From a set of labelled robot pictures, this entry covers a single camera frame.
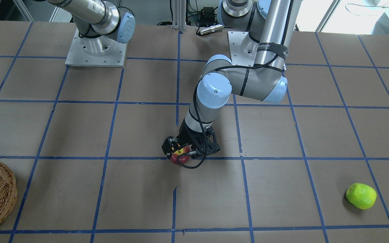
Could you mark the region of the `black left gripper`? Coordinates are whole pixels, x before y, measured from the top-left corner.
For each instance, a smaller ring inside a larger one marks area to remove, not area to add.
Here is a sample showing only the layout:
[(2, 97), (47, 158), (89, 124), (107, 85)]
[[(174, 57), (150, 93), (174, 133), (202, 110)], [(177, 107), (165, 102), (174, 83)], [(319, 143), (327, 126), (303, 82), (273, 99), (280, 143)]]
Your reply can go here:
[(165, 138), (161, 149), (166, 157), (171, 157), (176, 151), (180, 150), (182, 146), (189, 145), (191, 151), (188, 152), (190, 157), (207, 156), (218, 153), (221, 148), (217, 142), (215, 131), (212, 127), (205, 130), (205, 134), (197, 132), (188, 127), (183, 121), (177, 138), (168, 136)]

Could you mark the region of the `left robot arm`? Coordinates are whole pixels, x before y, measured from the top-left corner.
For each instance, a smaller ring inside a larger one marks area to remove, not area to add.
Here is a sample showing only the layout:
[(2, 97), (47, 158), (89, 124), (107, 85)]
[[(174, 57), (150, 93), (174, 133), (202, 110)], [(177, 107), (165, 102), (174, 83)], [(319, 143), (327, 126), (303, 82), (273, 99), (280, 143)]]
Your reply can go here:
[(162, 151), (168, 159), (190, 146), (192, 158), (215, 154), (220, 147), (212, 124), (231, 95), (279, 103), (287, 90), (282, 76), (301, 0), (221, 0), (221, 25), (247, 33), (237, 42), (250, 64), (237, 64), (235, 56), (210, 57), (193, 91), (177, 137), (167, 137)]

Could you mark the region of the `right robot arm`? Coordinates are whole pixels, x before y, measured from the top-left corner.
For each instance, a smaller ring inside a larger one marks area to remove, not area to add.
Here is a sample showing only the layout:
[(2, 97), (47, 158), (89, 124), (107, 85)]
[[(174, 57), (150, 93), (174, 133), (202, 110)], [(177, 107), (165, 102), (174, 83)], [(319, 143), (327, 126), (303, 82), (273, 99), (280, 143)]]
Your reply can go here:
[(50, 4), (72, 15), (80, 38), (101, 36), (118, 43), (128, 43), (135, 31), (135, 17), (103, 0), (50, 0)]

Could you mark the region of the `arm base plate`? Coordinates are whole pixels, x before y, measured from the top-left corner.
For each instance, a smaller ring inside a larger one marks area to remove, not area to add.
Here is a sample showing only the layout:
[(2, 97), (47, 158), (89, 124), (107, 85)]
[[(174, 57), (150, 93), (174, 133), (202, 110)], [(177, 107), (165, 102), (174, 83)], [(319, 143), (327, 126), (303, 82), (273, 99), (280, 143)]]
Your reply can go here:
[[(255, 64), (258, 43), (254, 42), (249, 37), (249, 32), (229, 31), (228, 43), (232, 65), (253, 66)], [(261, 54), (263, 54), (262, 63), (267, 63), (276, 55), (272, 51), (261, 51)], [(281, 57), (277, 57), (276, 60), (269, 65), (283, 71), (286, 71), (287, 69), (284, 60)]]
[(104, 36), (86, 38), (76, 29), (65, 64), (75, 67), (122, 68), (126, 60), (127, 44)]

